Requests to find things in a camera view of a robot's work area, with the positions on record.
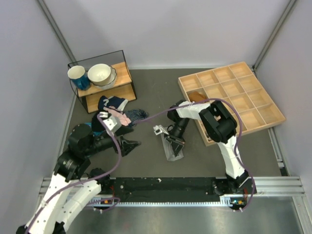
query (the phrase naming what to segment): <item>wooden compartment box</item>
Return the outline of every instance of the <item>wooden compartment box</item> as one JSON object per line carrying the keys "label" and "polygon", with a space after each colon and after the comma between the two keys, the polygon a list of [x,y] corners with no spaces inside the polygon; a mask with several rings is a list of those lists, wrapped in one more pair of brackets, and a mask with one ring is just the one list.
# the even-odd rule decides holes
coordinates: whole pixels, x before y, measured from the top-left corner
{"label": "wooden compartment box", "polygon": [[[208,98],[221,98],[230,103],[242,119],[243,135],[286,120],[245,62],[180,77],[178,84],[188,101],[189,95],[197,91]],[[225,106],[236,119],[238,133],[238,118],[230,107]],[[206,146],[214,144],[203,123],[196,120],[196,125]]]}

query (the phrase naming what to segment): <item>blue mug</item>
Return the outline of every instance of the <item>blue mug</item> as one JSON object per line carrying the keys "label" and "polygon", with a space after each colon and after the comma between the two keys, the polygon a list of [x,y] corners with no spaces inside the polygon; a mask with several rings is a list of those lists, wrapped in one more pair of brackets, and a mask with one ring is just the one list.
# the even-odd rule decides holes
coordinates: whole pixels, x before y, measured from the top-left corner
{"label": "blue mug", "polygon": [[83,66],[73,66],[67,72],[69,79],[81,90],[90,88],[90,81]]}

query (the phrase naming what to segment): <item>wall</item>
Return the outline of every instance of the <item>wall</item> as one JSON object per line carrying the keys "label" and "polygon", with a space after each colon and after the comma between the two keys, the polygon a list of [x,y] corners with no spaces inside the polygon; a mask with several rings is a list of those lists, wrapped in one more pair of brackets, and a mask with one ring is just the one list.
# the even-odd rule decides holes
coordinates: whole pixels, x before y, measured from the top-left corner
{"label": "wall", "polygon": [[124,49],[130,68],[254,64],[288,0],[45,0],[78,59]]}
{"label": "wall", "polygon": [[0,3],[0,233],[35,209],[57,158],[72,92],[69,62],[34,0]]}
{"label": "wall", "polygon": [[293,175],[300,176],[312,204],[311,64],[312,1],[296,8],[259,67],[258,77],[287,120],[276,127]]}

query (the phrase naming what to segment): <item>pink cloth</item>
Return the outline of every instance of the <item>pink cloth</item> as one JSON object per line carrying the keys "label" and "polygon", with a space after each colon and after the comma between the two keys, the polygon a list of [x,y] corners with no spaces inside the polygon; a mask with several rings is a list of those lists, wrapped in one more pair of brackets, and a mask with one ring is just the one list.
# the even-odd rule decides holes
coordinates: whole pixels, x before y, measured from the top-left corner
{"label": "pink cloth", "polygon": [[113,116],[119,118],[122,125],[128,126],[131,123],[131,120],[124,113],[115,110],[116,108],[114,106],[110,106],[109,108],[104,107],[103,109],[111,113]]}

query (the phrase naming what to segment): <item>black wire frame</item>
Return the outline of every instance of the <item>black wire frame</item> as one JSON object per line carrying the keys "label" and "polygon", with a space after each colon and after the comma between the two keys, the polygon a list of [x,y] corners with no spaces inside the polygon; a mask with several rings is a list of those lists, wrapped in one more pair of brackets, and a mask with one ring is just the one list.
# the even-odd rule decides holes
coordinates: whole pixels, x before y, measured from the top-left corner
{"label": "black wire frame", "polygon": [[[71,62],[71,63],[68,63],[68,64],[67,64],[67,68],[68,68],[68,70],[69,70],[69,69],[72,68],[73,66],[79,65],[79,63],[81,63],[81,62],[83,62],[83,61],[87,61],[87,60],[90,60],[90,59],[99,58],[99,57],[102,57],[102,56],[105,56],[105,55],[110,55],[110,54],[113,54],[113,53],[120,53],[120,52],[122,53],[123,60],[124,60],[124,62],[125,62],[125,64],[126,64],[126,67],[127,67],[128,75],[129,75],[129,77],[130,77],[130,79],[131,79],[131,87],[132,87],[133,92],[134,92],[135,97],[136,97],[134,100],[136,100],[136,99],[137,99],[136,89],[135,89],[135,86],[134,86],[134,83],[133,83],[131,74],[130,74],[130,72],[129,72],[128,63],[127,63],[127,60],[126,60],[126,57],[125,57],[125,54],[124,54],[123,50],[117,50],[117,51],[110,52],[110,53],[107,53],[107,54],[103,54],[103,55],[99,55],[99,56],[95,56],[95,57],[86,58],[86,59],[82,59],[82,60],[79,60],[79,61]],[[82,106],[84,107],[85,111],[86,111],[87,113],[90,113],[90,112],[88,111],[88,105],[87,105],[87,101],[86,101],[86,96],[79,97],[79,95],[78,95],[78,88],[77,88],[76,86],[73,86],[73,84],[72,84],[72,82],[71,82],[71,80],[70,80],[69,78],[68,78],[68,80],[69,80],[70,86],[71,86],[71,88],[72,88],[72,90],[73,90],[73,92],[74,92],[76,98],[77,98],[77,99],[79,100],[79,102],[82,104]]]}

